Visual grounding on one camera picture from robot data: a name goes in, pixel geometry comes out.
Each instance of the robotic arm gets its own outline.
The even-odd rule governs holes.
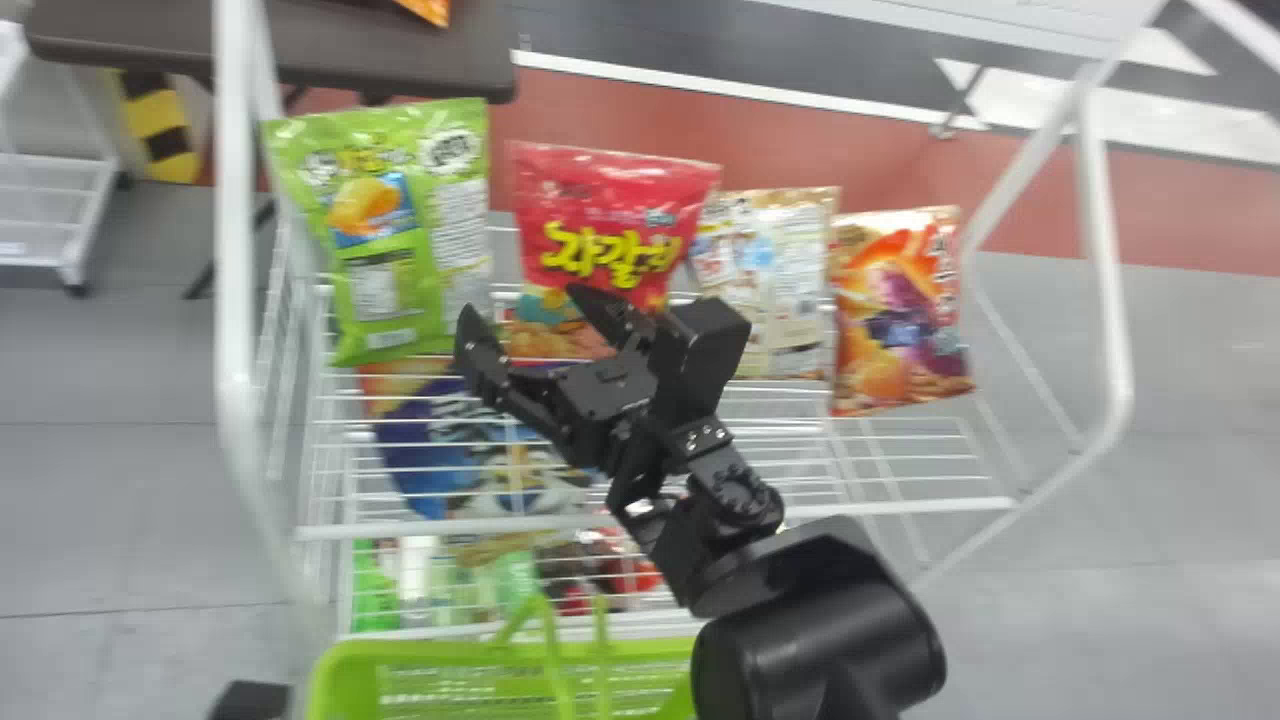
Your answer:
[[[568,368],[513,366],[470,305],[454,360],[486,405],[612,478],[605,505],[696,618],[701,720],[897,717],[946,676],[928,616],[856,520],[780,533],[783,503],[716,416],[751,325],[718,299],[657,315],[588,286],[568,295],[617,348]],[[687,493],[663,495],[689,474]]]

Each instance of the green plastic basket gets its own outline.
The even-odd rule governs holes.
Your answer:
[[[596,597],[594,639],[559,642],[530,596],[489,642],[346,641],[311,675],[308,720],[687,720],[691,638],[611,641]],[[531,618],[541,642],[512,642]]]

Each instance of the snack bag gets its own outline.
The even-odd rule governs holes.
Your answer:
[[[736,377],[817,378],[831,215],[840,190],[749,190],[707,204],[689,264],[704,295],[751,322]]]
[[[406,357],[362,368],[369,415],[392,420],[374,423],[374,434],[406,503],[429,520],[582,511],[595,477],[564,466],[532,429],[485,407],[449,363]]]
[[[832,414],[973,389],[956,336],[952,206],[837,215],[828,258],[840,333]]]
[[[484,100],[301,115],[262,133],[329,250],[334,364],[451,352],[462,305],[489,304]]]
[[[564,287],[579,282],[643,310],[664,307],[719,165],[532,142],[512,142],[509,155],[525,270],[511,354],[612,355]]]
[[[396,0],[436,27],[449,27],[449,0]]]

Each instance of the orange snack bag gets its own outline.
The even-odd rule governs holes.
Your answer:
[[[436,27],[449,27],[449,3],[452,0],[396,0],[404,8],[425,18]]]
[[[837,215],[827,270],[838,332],[833,415],[864,415],[973,389],[956,334],[959,210]]]

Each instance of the table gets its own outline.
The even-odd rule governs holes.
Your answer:
[[[516,96],[508,9],[490,0],[457,3],[436,28],[384,0],[364,8],[324,0],[266,0],[276,74],[297,88],[355,90],[365,104],[394,95]],[[40,0],[26,20],[31,53],[44,60],[189,76],[211,90],[210,0]],[[257,227],[274,217],[268,202]],[[183,296],[201,297],[214,278],[205,266]]]

